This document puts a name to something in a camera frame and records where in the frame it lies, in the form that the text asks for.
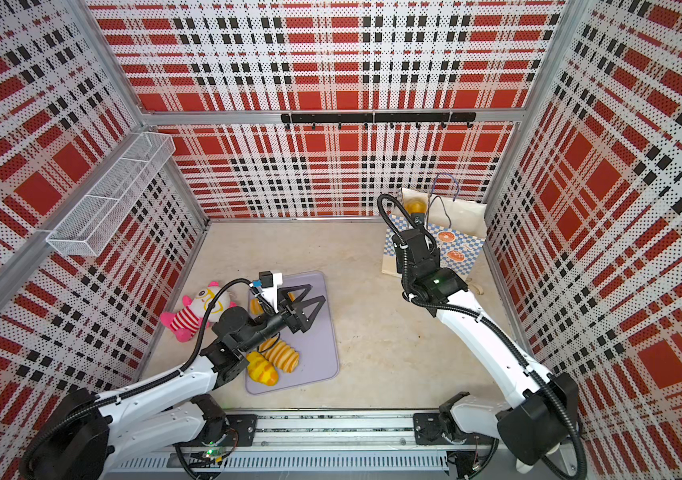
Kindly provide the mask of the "steel tongs red handle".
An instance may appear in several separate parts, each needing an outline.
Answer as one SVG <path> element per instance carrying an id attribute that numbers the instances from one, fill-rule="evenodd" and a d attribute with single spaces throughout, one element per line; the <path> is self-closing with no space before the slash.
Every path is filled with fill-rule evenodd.
<path id="1" fill-rule="evenodd" d="M 418 230 L 424 230 L 425 229 L 425 220 L 426 220 L 426 213 L 425 212 L 411 212 L 409 214 L 410 218 L 410 225 L 414 229 Z"/>

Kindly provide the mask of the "ridged long bread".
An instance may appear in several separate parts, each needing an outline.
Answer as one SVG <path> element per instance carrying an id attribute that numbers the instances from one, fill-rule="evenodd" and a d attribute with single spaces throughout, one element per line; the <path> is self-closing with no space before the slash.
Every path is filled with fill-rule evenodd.
<path id="1" fill-rule="evenodd" d="M 286 373 L 293 373 L 300 363 L 299 352 L 285 341 L 276 338 L 264 342 L 258 352 L 275 368 Z"/>
<path id="2" fill-rule="evenodd" d="M 259 317 L 265 314 L 264 307 L 258 298 L 253 298 L 250 300 L 249 309 L 253 317 Z"/>

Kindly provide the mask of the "striped croissant bread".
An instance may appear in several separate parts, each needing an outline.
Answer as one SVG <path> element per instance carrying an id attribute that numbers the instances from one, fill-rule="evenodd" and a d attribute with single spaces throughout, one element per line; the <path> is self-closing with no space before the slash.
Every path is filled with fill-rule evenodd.
<path id="1" fill-rule="evenodd" d="M 404 207 L 411 217 L 421 220 L 425 218 L 428 210 L 428 204 L 422 198 L 410 198 L 404 203 Z"/>

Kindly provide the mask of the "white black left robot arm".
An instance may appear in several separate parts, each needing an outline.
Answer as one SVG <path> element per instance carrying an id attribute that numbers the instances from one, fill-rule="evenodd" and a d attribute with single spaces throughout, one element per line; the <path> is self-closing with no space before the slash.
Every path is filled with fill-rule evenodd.
<path id="1" fill-rule="evenodd" d="M 203 313 L 215 339 L 197 339 L 181 365 L 120 389 L 68 393 L 28 445 L 18 470 L 24 479 L 100 479 L 122 462 L 168 445 L 191 442 L 205 430 L 227 432 L 226 415 L 212 391 L 237 378 L 247 357 L 284 329 L 306 333 L 326 298 L 311 297 L 311 285 L 285 287 L 279 274 L 262 272 L 255 281 L 234 279 L 225 294 L 242 284 L 262 306 L 253 317 L 240 306 L 211 318 L 217 299 Z"/>

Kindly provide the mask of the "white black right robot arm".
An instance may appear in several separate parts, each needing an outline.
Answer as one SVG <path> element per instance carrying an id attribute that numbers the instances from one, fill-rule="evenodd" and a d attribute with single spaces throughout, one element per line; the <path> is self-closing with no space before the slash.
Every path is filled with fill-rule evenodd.
<path id="1" fill-rule="evenodd" d="M 478 433 L 503 443 L 526 473 L 544 464 L 559 479 L 584 479 L 587 456 L 578 428 L 579 391 L 572 377 L 552 373 L 490 318 L 468 284 L 442 266 L 438 242 L 390 194 L 377 208 L 392 233 L 402 296 L 448 327 L 489 373 L 504 401 L 493 405 L 458 394 L 440 408 L 444 436 Z"/>

